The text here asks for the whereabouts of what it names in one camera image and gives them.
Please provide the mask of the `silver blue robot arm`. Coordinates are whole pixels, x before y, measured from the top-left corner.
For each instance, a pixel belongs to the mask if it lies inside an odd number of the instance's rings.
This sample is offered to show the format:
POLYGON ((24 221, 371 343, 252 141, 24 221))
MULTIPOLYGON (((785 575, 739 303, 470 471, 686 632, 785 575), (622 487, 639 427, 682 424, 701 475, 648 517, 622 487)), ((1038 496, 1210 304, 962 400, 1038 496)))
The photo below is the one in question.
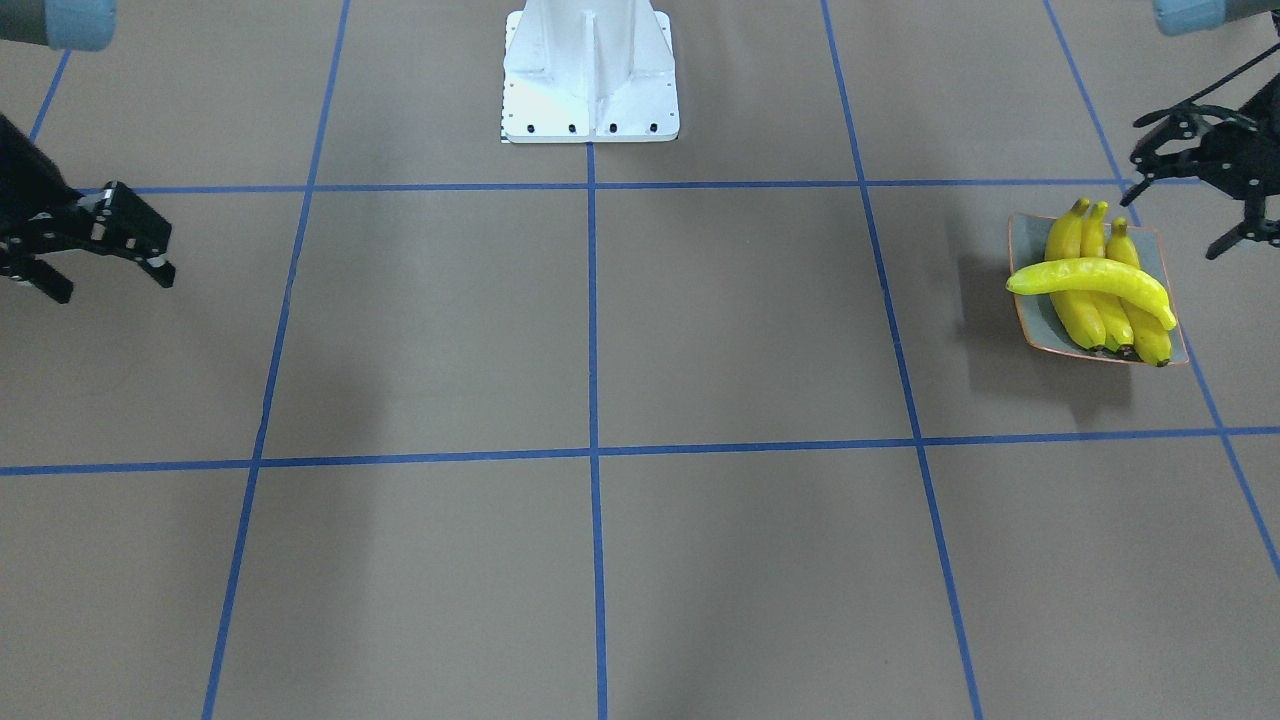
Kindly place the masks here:
MULTIPOLYGON (((81 53, 102 51, 116 29, 114 1, 5 1, 3 40, 81 53)), ((46 263, 81 251, 136 264, 163 288, 177 277, 168 259, 172 223, 122 181, 82 193, 8 117, 1 119, 3 277, 68 304, 74 284, 46 263)))

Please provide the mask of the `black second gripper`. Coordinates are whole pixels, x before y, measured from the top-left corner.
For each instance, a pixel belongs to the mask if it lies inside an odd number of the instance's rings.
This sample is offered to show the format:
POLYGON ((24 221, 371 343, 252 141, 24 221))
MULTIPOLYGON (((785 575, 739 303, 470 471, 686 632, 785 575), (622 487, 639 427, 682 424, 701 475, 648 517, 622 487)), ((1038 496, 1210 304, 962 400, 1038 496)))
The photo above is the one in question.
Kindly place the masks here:
MULTIPOLYGON (((1244 202, 1247 217, 1262 217, 1277 195, 1277 85, 1271 78, 1235 110, 1178 104, 1135 120, 1134 127, 1151 131, 1130 152, 1140 178, 1120 204, 1133 205, 1158 181, 1197 178, 1244 202)), ((1240 243, 1277 247, 1277 220, 1235 225, 1210 243, 1204 258, 1215 260, 1240 243)))

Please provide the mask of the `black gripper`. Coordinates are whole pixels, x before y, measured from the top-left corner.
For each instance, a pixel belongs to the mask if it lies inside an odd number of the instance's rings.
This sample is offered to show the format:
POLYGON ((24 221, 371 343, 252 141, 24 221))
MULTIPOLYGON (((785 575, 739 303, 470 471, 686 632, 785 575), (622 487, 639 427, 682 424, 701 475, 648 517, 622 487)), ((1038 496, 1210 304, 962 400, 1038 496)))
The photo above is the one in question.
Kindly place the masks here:
POLYGON ((172 223, 122 181, 110 181, 86 196, 68 186, 52 160, 1 117, 3 275, 55 304, 69 304, 74 283, 45 260, 28 255, 86 247, 134 263, 168 290, 177 277, 166 256, 172 232, 172 223), (37 217, 42 220, 32 249, 9 250, 8 240, 37 217))

